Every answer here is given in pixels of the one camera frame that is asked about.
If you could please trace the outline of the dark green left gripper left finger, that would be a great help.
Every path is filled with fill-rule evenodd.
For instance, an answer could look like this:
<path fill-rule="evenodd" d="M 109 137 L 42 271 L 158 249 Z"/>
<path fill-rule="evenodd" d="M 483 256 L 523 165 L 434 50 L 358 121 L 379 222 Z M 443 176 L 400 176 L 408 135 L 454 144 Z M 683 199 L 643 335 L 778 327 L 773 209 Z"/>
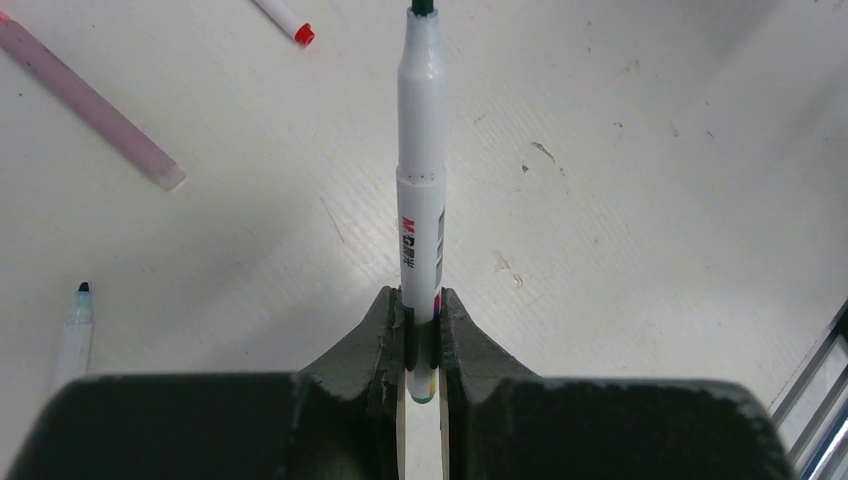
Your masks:
<path fill-rule="evenodd" d="M 399 293 L 297 372 L 100 375 L 35 421 L 12 479 L 399 479 Z"/>

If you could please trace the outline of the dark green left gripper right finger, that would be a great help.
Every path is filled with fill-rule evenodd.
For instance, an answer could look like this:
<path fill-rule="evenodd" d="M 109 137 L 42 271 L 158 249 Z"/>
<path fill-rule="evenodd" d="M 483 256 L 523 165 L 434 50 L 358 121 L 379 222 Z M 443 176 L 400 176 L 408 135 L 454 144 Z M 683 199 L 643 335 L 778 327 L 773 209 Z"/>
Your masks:
<path fill-rule="evenodd" d="M 544 377 L 442 294 L 447 479 L 792 479 L 770 415 L 710 379 Z"/>

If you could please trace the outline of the white pen green end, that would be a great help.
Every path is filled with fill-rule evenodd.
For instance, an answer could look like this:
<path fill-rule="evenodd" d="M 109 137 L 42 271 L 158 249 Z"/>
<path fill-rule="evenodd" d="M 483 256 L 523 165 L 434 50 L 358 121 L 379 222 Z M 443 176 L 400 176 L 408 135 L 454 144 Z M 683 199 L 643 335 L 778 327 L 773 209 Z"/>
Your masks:
<path fill-rule="evenodd" d="M 446 211 L 446 70 L 439 14 L 413 1 L 397 69 L 396 169 L 400 291 L 407 328 L 407 389 L 420 404 L 436 389 Z"/>

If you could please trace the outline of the white pen blue end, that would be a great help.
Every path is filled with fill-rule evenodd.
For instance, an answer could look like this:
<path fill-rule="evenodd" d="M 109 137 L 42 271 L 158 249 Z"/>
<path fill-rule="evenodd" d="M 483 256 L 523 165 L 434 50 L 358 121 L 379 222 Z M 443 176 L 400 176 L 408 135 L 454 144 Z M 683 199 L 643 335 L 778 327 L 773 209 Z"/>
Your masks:
<path fill-rule="evenodd" d="M 56 389 L 87 374 L 93 331 L 92 293 L 90 284 L 85 281 L 77 288 L 74 306 L 62 326 L 54 380 Z"/>

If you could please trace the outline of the pink highlighter pen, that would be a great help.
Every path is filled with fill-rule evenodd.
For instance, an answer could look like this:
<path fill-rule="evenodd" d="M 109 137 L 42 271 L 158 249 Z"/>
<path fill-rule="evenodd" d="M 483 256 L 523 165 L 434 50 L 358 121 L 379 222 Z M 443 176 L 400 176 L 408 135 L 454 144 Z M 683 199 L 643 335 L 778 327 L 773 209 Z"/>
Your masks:
<path fill-rule="evenodd" d="M 183 169 L 19 22 L 1 15 L 1 49 L 150 181 L 166 191 Z"/>

